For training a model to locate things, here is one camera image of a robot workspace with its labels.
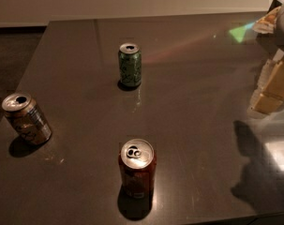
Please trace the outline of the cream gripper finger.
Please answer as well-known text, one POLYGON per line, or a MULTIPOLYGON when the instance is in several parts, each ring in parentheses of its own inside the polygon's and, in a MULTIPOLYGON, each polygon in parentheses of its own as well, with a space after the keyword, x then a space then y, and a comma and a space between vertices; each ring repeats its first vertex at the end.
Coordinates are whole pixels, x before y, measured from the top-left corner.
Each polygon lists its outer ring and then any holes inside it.
POLYGON ((284 60, 275 63, 268 60, 262 67, 253 92, 247 113, 249 116, 262 119, 276 112, 284 105, 284 60))
POLYGON ((252 30, 261 34, 273 34, 276 27, 277 14, 280 9, 281 7, 276 7, 255 21, 252 30))

